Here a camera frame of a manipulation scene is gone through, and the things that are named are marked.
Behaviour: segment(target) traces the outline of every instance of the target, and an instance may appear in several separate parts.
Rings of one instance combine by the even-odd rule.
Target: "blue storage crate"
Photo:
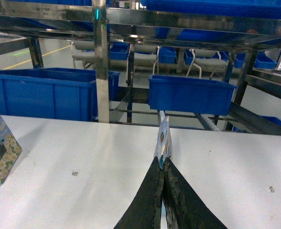
[[[149,86],[150,109],[227,115],[233,91],[228,83],[153,75]]]
[[[70,21],[72,24],[77,25],[78,27],[81,27],[88,32],[94,31],[94,24],[92,22],[83,22],[83,21]],[[110,32],[110,24],[107,24],[107,32]]]
[[[129,45],[122,42],[114,43],[110,49],[111,60],[127,60],[129,54]]]
[[[266,55],[258,55],[254,63],[254,68],[274,69],[276,62]]]
[[[176,51],[172,47],[161,47],[159,52],[159,63],[174,63]]]
[[[168,35],[169,28],[165,27],[156,27],[156,38],[158,39],[166,39]]]
[[[267,44],[267,45],[276,45],[276,44],[281,44],[281,38],[279,39],[274,39],[271,41],[263,42],[261,44]]]
[[[193,61],[193,54],[191,51],[189,51],[189,49],[185,50],[184,53],[184,59],[185,59],[185,64],[190,65]]]
[[[279,119],[277,117],[273,117],[273,116],[262,116],[262,117],[281,127],[281,119]],[[233,131],[247,133],[247,131],[245,131],[245,130],[242,131],[242,130],[238,129],[237,127],[233,127]]]
[[[281,126],[281,119],[273,116],[262,116],[263,118],[269,120],[270,122],[275,123],[276,125]]]
[[[210,42],[228,36],[227,32],[205,30],[183,30],[178,36],[179,41]]]
[[[244,63],[245,57],[246,54],[244,53],[237,54],[234,67],[241,68]],[[254,63],[254,68],[274,69],[276,64],[277,63],[266,56],[264,52],[259,52]]]
[[[92,0],[9,0],[9,1],[76,5],[76,6],[91,6],[92,5]]]
[[[281,19],[281,1],[264,0],[142,0],[147,10]]]
[[[220,53],[220,56],[221,56],[221,59],[223,60],[223,61],[228,61],[228,52],[219,52]],[[219,59],[219,56],[218,56],[218,54],[216,53],[214,56],[213,56],[213,58],[216,58],[216,59]]]
[[[42,24],[42,23],[40,23],[40,22],[38,22],[38,21],[36,21],[36,20],[34,20],[34,19],[23,18],[23,19],[21,19],[21,20],[23,20],[23,21],[25,21],[25,22],[27,22],[27,23],[30,23],[30,24],[32,24],[32,25],[34,25],[34,26],[38,26],[39,28],[56,30],[55,27],[52,27],[52,26],[50,26],[50,25],[44,25],[44,24]]]
[[[118,92],[118,76],[109,73],[114,93]],[[96,71],[0,71],[0,114],[92,121],[97,117]]]
[[[236,55],[236,60],[234,62],[234,67],[235,68],[241,68],[243,63],[244,63],[244,61],[245,61],[245,57],[246,57],[246,55],[244,53],[238,53]]]
[[[65,73],[79,73],[79,74],[94,74],[96,76],[95,70],[84,70],[84,69],[72,69],[72,68],[40,68],[40,69],[33,69],[35,71],[58,71],[58,72],[65,72]],[[118,72],[111,72],[108,73],[108,98],[109,100],[114,100],[118,94],[119,90],[119,75]]]

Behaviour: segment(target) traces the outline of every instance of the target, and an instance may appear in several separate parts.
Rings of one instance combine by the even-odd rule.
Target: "white tabletop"
[[[4,120],[23,152],[0,186],[1,229],[113,228],[152,162],[158,133],[146,126]],[[281,229],[281,136],[171,134],[174,164],[229,229]]]

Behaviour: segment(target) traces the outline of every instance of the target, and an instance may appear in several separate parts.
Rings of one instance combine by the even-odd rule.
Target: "gray floor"
[[[69,45],[68,41],[55,40],[55,39],[40,39],[40,44],[41,44],[43,62],[45,67],[73,68],[71,49],[70,47],[67,47]],[[0,55],[0,70],[8,68],[10,66],[11,66],[10,69],[32,68],[29,50],[24,49],[24,50]],[[83,68],[82,63],[76,62],[76,67],[82,69]],[[126,86],[125,68],[112,67],[111,70],[121,72],[119,85]],[[149,88],[148,78],[150,75],[151,75],[151,68],[138,67],[135,72],[134,86],[140,88]],[[214,79],[221,80],[221,77],[215,75]],[[231,79],[230,83],[236,84],[237,79]],[[112,102],[112,107],[113,108],[116,107],[117,104],[118,103],[116,102]],[[255,88],[249,86],[247,87],[244,99],[242,101],[242,106],[259,115],[275,116],[281,119],[281,99],[278,99],[267,93],[261,92]],[[133,110],[156,112],[154,110],[151,110],[147,104],[134,104]],[[123,116],[121,121],[123,122],[126,121],[126,117]],[[133,114],[132,121],[134,123],[140,123],[140,124],[157,125],[158,123],[157,116],[143,115],[143,114]],[[188,126],[188,127],[202,128],[202,126],[196,119],[171,117],[170,122],[171,125],[173,126]],[[224,122],[220,121],[217,126],[220,129],[222,129],[223,125]]]

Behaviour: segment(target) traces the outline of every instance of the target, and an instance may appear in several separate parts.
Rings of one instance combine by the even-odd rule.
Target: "stainless steel rack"
[[[0,55],[29,48],[33,67],[43,67],[40,44],[34,38],[24,38],[20,36],[7,35],[0,33]]]
[[[281,20],[106,8],[105,0],[93,0],[92,3],[93,6],[88,7],[0,0],[0,32],[31,39],[34,67],[43,67],[38,37],[94,40],[100,122],[117,121],[123,110],[127,110],[127,121],[131,122],[132,103],[147,101],[148,90],[133,88],[135,44],[179,47],[179,59],[184,57],[184,49],[190,47],[230,51],[228,67],[223,76],[225,82],[229,82],[232,75],[236,53],[246,52],[230,116],[248,126],[250,132],[281,134],[281,130],[272,131],[275,128],[269,131],[267,126],[273,127],[273,123],[239,106],[247,85],[281,98],[281,72],[253,69],[258,51],[281,48]],[[166,39],[156,37],[156,27],[170,28]],[[223,37],[213,42],[179,41],[178,35],[184,29],[220,31],[228,35],[226,39]],[[118,100],[121,103],[110,112],[106,90],[108,44],[115,41],[130,43],[128,87],[120,89]],[[233,125],[228,123],[225,129],[232,128]]]

